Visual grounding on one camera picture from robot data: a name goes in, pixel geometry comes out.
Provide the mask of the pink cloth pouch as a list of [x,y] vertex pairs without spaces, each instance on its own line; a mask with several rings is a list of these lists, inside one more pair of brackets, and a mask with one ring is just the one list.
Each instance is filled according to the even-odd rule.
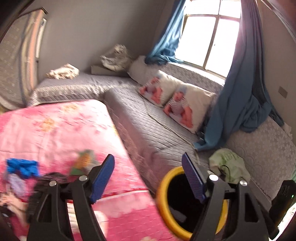
[[27,226],[27,204],[22,202],[14,193],[1,193],[1,206],[6,205],[8,210],[14,213],[23,227]]

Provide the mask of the black plastic bag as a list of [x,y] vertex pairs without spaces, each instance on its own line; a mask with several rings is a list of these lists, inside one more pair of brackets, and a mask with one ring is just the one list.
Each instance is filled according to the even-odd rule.
[[43,193],[47,192],[48,186],[50,181],[55,180],[58,183],[67,183],[68,178],[67,176],[59,173],[59,172],[52,172],[45,174],[44,176],[40,177],[35,184],[33,191],[28,199],[28,205],[26,210],[26,221],[27,223],[31,223],[34,213],[37,209],[39,201]]

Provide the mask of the blue glove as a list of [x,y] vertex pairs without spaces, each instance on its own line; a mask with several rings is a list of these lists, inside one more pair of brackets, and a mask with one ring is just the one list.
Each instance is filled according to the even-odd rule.
[[10,158],[6,160],[9,174],[20,174],[24,179],[39,177],[39,163],[33,160]]

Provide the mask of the orange snack wrapper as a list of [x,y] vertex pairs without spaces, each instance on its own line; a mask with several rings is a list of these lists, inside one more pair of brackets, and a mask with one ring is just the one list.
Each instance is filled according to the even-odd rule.
[[95,159],[95,153],[93,150],[84,150],[79,153],[78,158],[75,160],[71,170],[71,176],[88,175],[91,169],[98,165]]

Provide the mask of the purple bubble wrap bundle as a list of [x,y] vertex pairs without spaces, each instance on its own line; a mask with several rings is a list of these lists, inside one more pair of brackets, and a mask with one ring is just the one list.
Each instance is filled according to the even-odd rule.
[[26,182],[17,174],[8,174],[7,182],[18,197],[24,197],[26,193]]

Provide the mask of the yellow rim trash bin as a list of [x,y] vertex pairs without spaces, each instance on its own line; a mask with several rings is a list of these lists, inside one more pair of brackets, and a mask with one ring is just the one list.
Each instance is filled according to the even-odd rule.
[[181,240],[190,240],[207,204],[195,198],[184,169],[171,169],[161,181],[156,204],[169,230]]

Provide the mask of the green white cloth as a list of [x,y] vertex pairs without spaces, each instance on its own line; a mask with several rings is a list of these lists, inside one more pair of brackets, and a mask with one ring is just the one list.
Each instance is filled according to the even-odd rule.
[[244,159],[227,148],[218,149],[209,157],[209,167],[227,183],[238,184],[241,180],[249,183],[251,179]]

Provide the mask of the pink floral bed cover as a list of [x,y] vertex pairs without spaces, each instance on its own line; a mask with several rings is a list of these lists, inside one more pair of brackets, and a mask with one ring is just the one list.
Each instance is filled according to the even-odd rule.
[[108,240],[175,240],[123,146],[106,106],[97,100],[22,108],[1,115],[1,192],[7,159],[38,162],[40,175],[69,175],[76,159],[92,150],[108,154],[115,168],[94,213]]

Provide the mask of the blue right curtain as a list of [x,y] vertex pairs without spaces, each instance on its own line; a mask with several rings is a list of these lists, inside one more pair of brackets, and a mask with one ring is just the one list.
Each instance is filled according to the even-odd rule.
[[238,130],[253,132],[267,117],[279,126],[284,125],[265,85],[263,51],[257,3],[241,1],[240,26],[232,65],[211,111],[204,137],[194,143],[197,151],[222,147]]

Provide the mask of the blue curtain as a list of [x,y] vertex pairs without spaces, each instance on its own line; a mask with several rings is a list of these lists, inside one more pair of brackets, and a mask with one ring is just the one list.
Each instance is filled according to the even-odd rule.
[[211,111],[204,137],[194,143],[197,151],[222,147],[238,130],[253,132],[267,117],[279,126],[284,125],[265,85],[263,51],[257,3],[241,1],[240,26],[232,65]]
[[145,64],[180,63],[175,55],[182,35],[185,4],[186,0],[174,1],[166,27],[155,46],[145,57]]

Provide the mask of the right baby print pillow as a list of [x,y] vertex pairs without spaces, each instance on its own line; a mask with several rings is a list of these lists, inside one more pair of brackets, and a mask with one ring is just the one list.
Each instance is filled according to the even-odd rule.
[[213,92],[184,83],[175,90],[163,111],[178,124],[195,133],[201,127],[215,96]]

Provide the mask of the baby print pillow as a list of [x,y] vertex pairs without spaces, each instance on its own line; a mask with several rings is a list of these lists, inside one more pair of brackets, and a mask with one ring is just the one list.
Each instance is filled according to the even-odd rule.
[[195,133],[201,127],[215,96],[213,92],[184,83],[175,90],[163,111],[178,124]]
[[164,107],[183,82],[159,70],[145,85],[138,89],[141,96],[158,107]]

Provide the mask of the left baby print pillow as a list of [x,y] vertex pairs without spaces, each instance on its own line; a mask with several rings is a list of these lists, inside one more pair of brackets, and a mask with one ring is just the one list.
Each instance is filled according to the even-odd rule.
[[159,70],[145,85],[138,89],[141,96],[158,107],[164,107],[183,82]]

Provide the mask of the blue left curtain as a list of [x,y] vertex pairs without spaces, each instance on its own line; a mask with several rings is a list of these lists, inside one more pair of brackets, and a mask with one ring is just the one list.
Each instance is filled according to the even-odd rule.
[[185,4],[186,0],[174,1],[166,27],[155,46],[145,57],[145,64],[180,63],[175,55],[182,35]]

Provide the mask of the wall socket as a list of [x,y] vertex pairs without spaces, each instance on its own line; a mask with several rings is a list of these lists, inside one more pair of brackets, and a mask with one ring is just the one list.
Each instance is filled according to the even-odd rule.
[[279,87],[278,89],[278,93],[283,97],[283,98],[287,98],[287,91],[283,88],[283,87]]

